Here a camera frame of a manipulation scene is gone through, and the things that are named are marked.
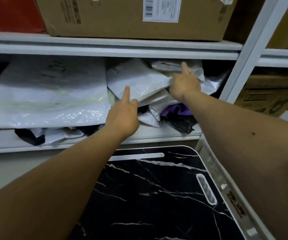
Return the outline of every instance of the white vertical post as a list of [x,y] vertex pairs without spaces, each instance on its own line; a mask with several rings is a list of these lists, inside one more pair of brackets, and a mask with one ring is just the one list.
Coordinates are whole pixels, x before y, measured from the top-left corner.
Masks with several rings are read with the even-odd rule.
[[288,8],[288,0],[266,0],[226,82],[220,99],[234,103]]

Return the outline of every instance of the person's left arm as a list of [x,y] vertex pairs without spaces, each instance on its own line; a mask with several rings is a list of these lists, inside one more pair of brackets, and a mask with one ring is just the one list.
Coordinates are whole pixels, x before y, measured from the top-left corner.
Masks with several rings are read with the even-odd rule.
[[138,129],[137,106],[126,87],[104,128],[0,189],[0,239],[66,239],[106,162]]

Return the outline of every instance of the black marble tabletop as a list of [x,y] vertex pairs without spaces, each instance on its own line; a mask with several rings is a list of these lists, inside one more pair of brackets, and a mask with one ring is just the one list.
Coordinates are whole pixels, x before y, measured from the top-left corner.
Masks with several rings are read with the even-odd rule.
[[[244,239],[195,150],[186,146],[118,150],[108,161],[69,239]],[[203,174],[217,200],[198,183]]]

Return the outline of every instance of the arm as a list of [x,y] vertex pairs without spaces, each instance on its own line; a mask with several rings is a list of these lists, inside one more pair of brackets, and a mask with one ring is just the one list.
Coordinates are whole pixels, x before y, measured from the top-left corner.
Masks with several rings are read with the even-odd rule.
[[129,100],[126,87],[104,128],[0,189],[0,239],[68,237],[106,162],[139,127]]
[[183,102],[212,151],[277,239],[288,239],[288,122],[200,92],[186,64],[171,95]]

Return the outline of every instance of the person's left hand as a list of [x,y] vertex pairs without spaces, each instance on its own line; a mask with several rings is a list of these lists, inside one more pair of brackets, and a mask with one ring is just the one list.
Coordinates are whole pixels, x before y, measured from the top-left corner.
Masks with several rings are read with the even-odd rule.
[[106,125],[114,127],[114,130],[119,130],[125,140],[133,135],[139,127],[137,107],[138,100],[133,99],[130,102],[130,87],[126,86],[122,100],[116,102],[114,107],[109,110]]

